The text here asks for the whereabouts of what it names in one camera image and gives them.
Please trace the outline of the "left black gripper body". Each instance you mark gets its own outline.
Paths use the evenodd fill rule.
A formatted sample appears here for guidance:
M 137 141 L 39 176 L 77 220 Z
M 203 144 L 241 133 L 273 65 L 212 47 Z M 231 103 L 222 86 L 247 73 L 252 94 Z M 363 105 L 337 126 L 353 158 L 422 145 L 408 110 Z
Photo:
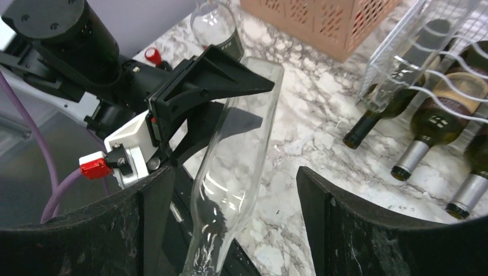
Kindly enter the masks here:
M 149 67 L 150 88 L 147 89 L 148 126 L 150 143 L 164 161 L 180 167 L 192 156 L 191 144 L 184 138 L 176 149 L 169 146 L 170 139 L 183 122 L 193 113 L 195 104 L 186 95 L 185 78 L 191 74 L 197 57 L 182 60 L 175 68 Z

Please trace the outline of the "small red-capped bottle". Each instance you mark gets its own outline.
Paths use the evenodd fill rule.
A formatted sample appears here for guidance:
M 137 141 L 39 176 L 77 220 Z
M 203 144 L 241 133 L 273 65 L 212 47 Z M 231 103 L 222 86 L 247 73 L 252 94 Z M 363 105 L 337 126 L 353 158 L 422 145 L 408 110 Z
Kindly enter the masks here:
M 172 70 L 172 66 L 167 61 L 162 60 L 161 54 L 154 47 L 147 48 L 144 52 L 144 57 L 147 61 L 152 63 L 156 68 L 160 68 L 168 72 Z

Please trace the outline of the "peach plastic crate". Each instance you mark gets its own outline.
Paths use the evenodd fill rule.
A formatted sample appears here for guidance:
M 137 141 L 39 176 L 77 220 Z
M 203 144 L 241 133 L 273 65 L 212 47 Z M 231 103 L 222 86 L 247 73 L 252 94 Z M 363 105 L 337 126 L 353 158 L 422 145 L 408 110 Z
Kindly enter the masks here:
M 391 0 L 250 0 L 249 14 L 345 62 L 399 5 Z

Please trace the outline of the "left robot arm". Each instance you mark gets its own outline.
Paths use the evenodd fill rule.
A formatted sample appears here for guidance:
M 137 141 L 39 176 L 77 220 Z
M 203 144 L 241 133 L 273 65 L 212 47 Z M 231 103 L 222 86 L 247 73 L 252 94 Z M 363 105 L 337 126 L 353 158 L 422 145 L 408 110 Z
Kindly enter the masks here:
M 41 223 L 1 228 L 1 274 L 175 275 L 186 238 L 164 238 L 174 184 L 189 183 L 179 165 L 209 144 L 221 99 L 275 84 L 215 46 L 175 68 L 127 58 L 87 1 L 14 1 L 1 18 L 20 38 L 1 53 L 9 71 L 56 97 L 97 97 L 85 121 L 107 153 L 80 172 L 123 187 L 53 218 L 63 182 Z

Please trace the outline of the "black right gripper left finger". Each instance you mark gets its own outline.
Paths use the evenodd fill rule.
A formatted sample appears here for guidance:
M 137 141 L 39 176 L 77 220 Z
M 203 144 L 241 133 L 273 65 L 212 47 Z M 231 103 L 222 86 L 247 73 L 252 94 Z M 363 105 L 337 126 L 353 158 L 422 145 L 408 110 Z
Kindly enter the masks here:
M 2 275 L 173 275 L 162 245 L 175 172 L 45 224 L 1 229 Z

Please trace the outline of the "green Primitivo wine bottle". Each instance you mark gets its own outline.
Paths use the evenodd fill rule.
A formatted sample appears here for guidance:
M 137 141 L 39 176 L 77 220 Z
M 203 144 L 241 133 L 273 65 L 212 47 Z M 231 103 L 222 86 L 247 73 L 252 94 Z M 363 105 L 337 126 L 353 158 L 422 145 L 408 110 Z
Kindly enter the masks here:
M 469 217 L 482 196 L 487 192 L 487 125 L 484 124 L 464 152 L 470 172 L 445 207 L 452 217 Z

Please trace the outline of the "green wine bottle silver neck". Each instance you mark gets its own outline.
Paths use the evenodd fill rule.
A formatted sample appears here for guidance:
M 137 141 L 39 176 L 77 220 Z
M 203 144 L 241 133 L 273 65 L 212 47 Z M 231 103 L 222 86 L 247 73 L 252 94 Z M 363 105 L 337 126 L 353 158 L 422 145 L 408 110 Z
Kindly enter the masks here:
M 457 61 L 446 70 L 445 77 L 451 84 L 440 79 L 432 88 L 441 105 L 428 97 L 411 118 L 414 140 L 391 169 L 395 179 L 408 180 L 432 147 L 455 141 L 465 129 L 468 119 L 455 116 L 441 106 L 464 116 L 473 116 L 481 105 L 476 99 L 487 98 L 487 79 L 483 78 L 487 76 L 487 58 L 478 53 L 473 44 L 461 52 L 460 58 L 477 74 L 467 71 Z

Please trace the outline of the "clear bottle silver cap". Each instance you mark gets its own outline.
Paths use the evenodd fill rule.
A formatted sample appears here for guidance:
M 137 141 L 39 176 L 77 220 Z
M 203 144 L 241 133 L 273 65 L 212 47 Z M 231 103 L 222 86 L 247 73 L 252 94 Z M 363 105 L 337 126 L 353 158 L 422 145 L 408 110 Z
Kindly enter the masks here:
M 221 1 L 196 1 L 190 28 L 203 49 L 214 45 L 236 60 L 245 54 L 237 23 L 229 6 Z

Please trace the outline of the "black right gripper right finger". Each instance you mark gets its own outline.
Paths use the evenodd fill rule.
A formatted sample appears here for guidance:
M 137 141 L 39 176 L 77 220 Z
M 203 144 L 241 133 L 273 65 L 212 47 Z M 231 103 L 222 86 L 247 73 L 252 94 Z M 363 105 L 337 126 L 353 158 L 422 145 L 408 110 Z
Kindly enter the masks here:
M 486 275 L 487 218 L 442 224 L 376 205 L 301 166 L 297 188 L 317 275 Z

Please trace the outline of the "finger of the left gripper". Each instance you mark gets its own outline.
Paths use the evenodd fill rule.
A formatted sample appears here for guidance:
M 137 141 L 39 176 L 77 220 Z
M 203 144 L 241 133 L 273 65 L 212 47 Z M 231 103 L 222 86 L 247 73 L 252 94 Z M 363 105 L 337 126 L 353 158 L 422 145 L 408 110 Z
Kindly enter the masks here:
M 187 133 L 170 155 L 174 167 L 182 166 L 190 157 L 209 146 L 214 134 L 219 139 L 260 128 L 259 115 L 229 104 L 208 102 L 196 107 L 187 119 Z
M 196 106 L 213 99 L 268 92 L 275 86 L 214 45 L 197 57 L 190 71 L 185 78 L 185 94 Z

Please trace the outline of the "small clear glass bottle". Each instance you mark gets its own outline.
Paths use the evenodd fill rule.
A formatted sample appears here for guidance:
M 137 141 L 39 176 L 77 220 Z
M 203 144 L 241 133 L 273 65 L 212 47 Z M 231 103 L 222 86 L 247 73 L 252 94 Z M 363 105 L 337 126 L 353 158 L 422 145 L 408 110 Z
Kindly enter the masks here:
M 274 86 L 224 104 L 193 185 L 193 234 L 182 275 L 219 275 L 256 205 L 284 67 L 256 57 L 243 64 Z

